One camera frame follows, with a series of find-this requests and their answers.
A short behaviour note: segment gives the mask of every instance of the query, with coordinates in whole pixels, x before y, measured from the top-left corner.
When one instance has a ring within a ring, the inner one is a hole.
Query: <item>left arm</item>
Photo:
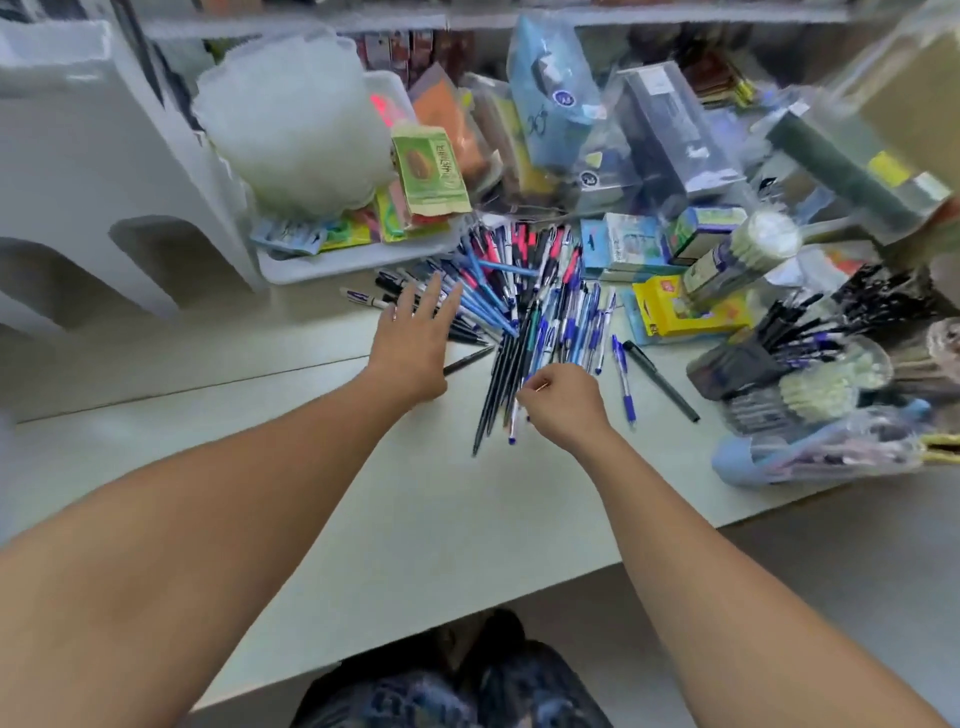
[[[433,280],[420,312],[433,311],[439,289]],[[445,391],[458,300],[435,318],[413,315],[408,287],[353,381],[128,473],[0,551],[0,725],[174,725],[380,438]]]

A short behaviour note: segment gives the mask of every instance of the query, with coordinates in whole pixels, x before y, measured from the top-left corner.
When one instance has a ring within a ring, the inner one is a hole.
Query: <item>person's left hand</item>
[[[385,308],[373,338],[367,369],[390,382],[408,407],[434,400],[446,391],[444,355],[446,336],[460,305],[461,285],[450,291],[434,314],[441,293],[441,277],[434,274],[414,312],[415,286],[403,288],[396,306]]]

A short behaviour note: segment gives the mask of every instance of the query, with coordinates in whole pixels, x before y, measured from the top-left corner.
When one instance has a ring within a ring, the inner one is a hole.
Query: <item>person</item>
[[[367,366],[342,387],[123,475],[8,543],[0,551],[0,725],[175,725],[297,567],[380,438],[444,393],[446,331],[460,293],[424,315],[439,293],[434,279],[414,314],[406,288],[381,316]],[[593,377],[551,365],[518,398],[534,427],[596,485],[701,728],[946,726],[704,521],[614,431]],[[318,683],[297,724],[367,725],[351,708],[360,705],[370,725],[390,728],[609,725],[559,656],[524,641],[508,613],[494,615],[485,632],[459,676],[475,703],[425,667],[429,660],[394,660],[419,676],[414,683],[348,661],[353,674],[335,671],[339,685]],[[382,672],[391,661],[380,658]]]

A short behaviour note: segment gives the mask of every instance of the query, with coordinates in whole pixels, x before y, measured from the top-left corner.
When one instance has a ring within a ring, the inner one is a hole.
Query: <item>orange package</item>
[[[410,89],[417,120],[428,127],[443,127],[453,145],[467,187],[480,180],[490,166],[491,148],[460,100],[460,91],[438,64],[423,72]]]

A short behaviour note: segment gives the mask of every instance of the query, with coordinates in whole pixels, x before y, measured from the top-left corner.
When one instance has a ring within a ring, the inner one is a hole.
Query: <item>human arm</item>
[[[519,400],[596,485],[701,728],[946,728],[897,675],[674,491],[612,429],[593,377],[553,365]]]
[[[0,550],[0,725],[166,728],[193,706],[380,438],[445,391],[459,292],[436,318],[412,315],[413,294],[384,311],[353,381],[128,473]]]

